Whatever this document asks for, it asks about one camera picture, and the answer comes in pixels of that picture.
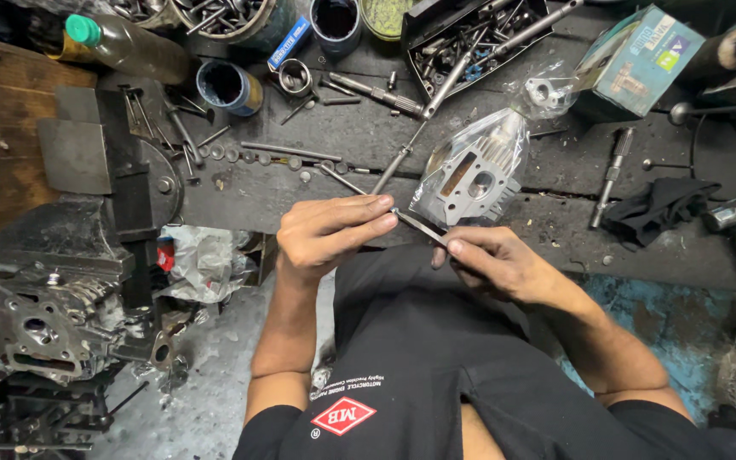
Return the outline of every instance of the clear plastic bag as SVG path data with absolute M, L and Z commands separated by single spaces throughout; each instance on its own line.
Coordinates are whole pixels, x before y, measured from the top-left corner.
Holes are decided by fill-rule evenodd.
M 526 120 L 518 112 L 499 110 L 476 121 L 434 150 L 408 209 L 445 230 L 495 225 L 521 189 L 526 148 Z
M 167 296 L 214 304 L 240 289 L 257 265 L 237 250 L 251 238 L 248 232 L 191 225 L 166 226 L 161 236 L 175 240 L 172 282 L 188 281 Z
M 509 96 L 510 107 L 530 120 L 546 120 L 567 113 L 578 99 L 572 87 L 578 80 L 573 68 L 563 60 L 553 60 L 532 67 L 524 78 L 505 83 L 504 92 Z

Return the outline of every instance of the plastic bottle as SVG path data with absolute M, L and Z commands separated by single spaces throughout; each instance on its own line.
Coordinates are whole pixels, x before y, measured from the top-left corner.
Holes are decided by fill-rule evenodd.
M 67 35 L 89 47 L 98 60 L 128 75 L 178 84 L 189 77 L 190 58 L 177 43 L 110 15 L 70 15 Z

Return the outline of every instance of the workbench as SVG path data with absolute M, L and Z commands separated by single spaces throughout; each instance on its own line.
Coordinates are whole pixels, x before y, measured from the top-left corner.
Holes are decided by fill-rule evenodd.
M 550 10 L 558 5 L 550 3 Z M 548 60 L 563 59 L 574 68 L 598 34 L 620 18 L 597 7 L 578 8 L 555 25 L 553 35 L 536 43 L 473 87 L 448 98 L 425 126 L 414 144 L 413 153 L 402 162 L 397 171 L 399 177 L 392 178 L 383 192 L 393 195 L 401 209 L 406 208 L 432 150 L 461 129 L 474 109 L 477 118 L 481 119 L 508 105 L 502 91 L 503 83 L 523 78 L 528 71 L 541 68 Z M 187 48 L 202 58 L 228 56 L 225 46 L 201 38 L 188 40 Z M 336 71 L 384 88 L 388 76 L 395 70 L 398 74 L 396 93 L 421 101 L 398 48 L 389 47 L 367 29 L 363 30 L 360 47 L 348 57 L 333 62 L 331 58 L 320 59 L 322 56 L 311 37 L 296 58 L 312 69 L 315 81 L 322 75 L 327 77 L 328 71 Z M 247 66 L 247 69 L 258 76 L 266 71 L 263 65 Z M 151 81 L 114 73 L 102 78 L 99 86 L 115 89 L 118 83 L 131 83 L 147 89 L 148 96 L 144 101 L 148 110 L 170 139 L 181 142 L 167 121 L 162 104 L 154 97 Z M 404 115 L 392 117 L 390 108 L 364 98 L 359 105 L 317 104 L 311 110 L 302 109 L 281 126 L 280 121 L 289 113 L 290 106 L 270 84 L 263 84 L 263 88 L 263 107 L 251 117 L 240 118 L 216 110 L 217 118 L 213 125 L 193 115 L 182 118 L 198 142 L 230 124 L 231 129 L 212 144 L 219 143 L 226 149 L 235 148 L 241 152 L 240 141 L 295 147 L 342 155 L 346 162 L 372 170 L 385 168 L 420 125 L 420 122 Z M 323 97 L 338 95 L 331 89 L 317 88 Z M 658 105 L 667 108 L 681 100 L 680 90 L 673 87 Z M 672 126 L 665 113 L 656 112 L 636 122 L 590 124 L 572 110 L 557 120 L 529 122 L 528 126 L 531 132 L 568 129 L 563 134 L 530 142 L 526 174 L 521 180 L 523 190 L 502 222 L 540 256 L 566 271 L 736 290 L 736 258 L 728 241 L 722 236 L 709 234 L 699 220 L 681 224 L 676 230 L 662 234 L 651 246 L 634 253 L 622 247 L 604 230 L 590 231 L 587 227 L 604 182 L 616 129 L 637 127 L 630 155 L 625 159 L 619 180 L 612 190 L 613 199 L 623 199 L 636 194 L 643 184 L 656 178 L 680 177 L 687 173 L 686 170 L 663 168 L 644 172 L 641 168 L 642 161 L 647 158 L 656 162 L 687 164 L 691 131 L 686 126 Z M 189 225 L 276 233 L 281 215 L 295 202 L 353 194 L 310 164 L 301 171 L 310 172 L 312 180 L 303 183 L 299 179 L 301 171 L 291 171 L 284 164 L 262 166 L 259 163 L 247 164 L 242 159 L 229 163 L 226 160 L 215 161 L 211 157 L 205 162 L 205 166 L 196 172 L 201 179 L 199 185 L 185 185 L 181 216 Z M 723 184 L 719 196 L 736 196 L 736 135 L 728 124 L 710 120 L 704 123 L 696 165 L 698 178 Z M 183 160 L 178 162 L 178 167 L 186 174 Z M 345 177 L 360 188 L 370 190 L 379 175 L 350 172 Z M 369 244 L 395 246 L 426 241 L 423 234 L 400 224 L 389 235 Z M 612 256 L 606 259 L 611 259 L 608 264 L 605 263 L 606 256 Z

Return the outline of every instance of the concrete floor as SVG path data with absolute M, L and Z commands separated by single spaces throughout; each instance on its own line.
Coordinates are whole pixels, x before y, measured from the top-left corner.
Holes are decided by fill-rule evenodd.
M 701 424 L 716 406 L 717 359 L 730 343 L 727 329 L 736 294 L 598 275 L 579 278 L 590 296 L 663 361 L 673 387 Z M 272 276 L 260 288 L 237 291 L 223 315 L 210 308 L 207 322 L 184 331 L 177 345 L 190 363 L 187 383 L 170 397 L 153 382 L 116 415 L 109 433 L 95 440 L 89 458 L 231 458 L 243 422 L 249 361 L 273 286 Z M 334 331 L 333 299 L 330 274 L 317 297 L 318 349 Z M 564 358 L 559 362 L 580 382 Z M 122 371 L 108 390 L 108 406 L 114 407 L 141 382 L 129 368 Z
M 114 407 L 145 379 L 140 392 L 115 415 L 103 439 L 95 440 L 91 460 L 145 458 L 215 460 L 231 458 L 243 427 L 249 361 L 266 319 L 274 276 L 259 288 L 235 292 L 218 316 L 194 324 L 177 337 L 176 346 L 190 364 L 187 383 L 167 397 L 158 391 L 155 375 L 137 379 L 129 367 L 108 389 L 107 407 Z M 334 333 L 334 273 L 325 276 L 317 294 L 317 349 Z

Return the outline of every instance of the red diamond logo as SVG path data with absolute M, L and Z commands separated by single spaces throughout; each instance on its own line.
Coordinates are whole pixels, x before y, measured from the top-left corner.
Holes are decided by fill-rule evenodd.
M 376 413 L 376 410 L 363 403 L 343 397 L 323 413 L 314 417 L 312 423 L 333 434 L 342 436 L 346 431 L 363 423 L 374 413 Z

